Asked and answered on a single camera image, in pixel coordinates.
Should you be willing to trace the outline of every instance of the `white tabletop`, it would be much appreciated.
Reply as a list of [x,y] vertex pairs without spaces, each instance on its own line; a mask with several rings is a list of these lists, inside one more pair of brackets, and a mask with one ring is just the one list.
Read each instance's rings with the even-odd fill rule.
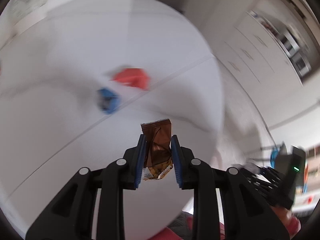
[[[211,162],[223,121],[218,65],[198,30],[162,3],[75,0],[0,59],[0,205],[22,237],[79,168],[104,168],[136,146],[141,123],[170,118],[181,145]],[[150,90],[110,81],[125,66],[145,69]],[[97,107],[102,86],[122,98],[113,115]],[[192,194],[174,171],[125,191],[126,239],[156,234]]]

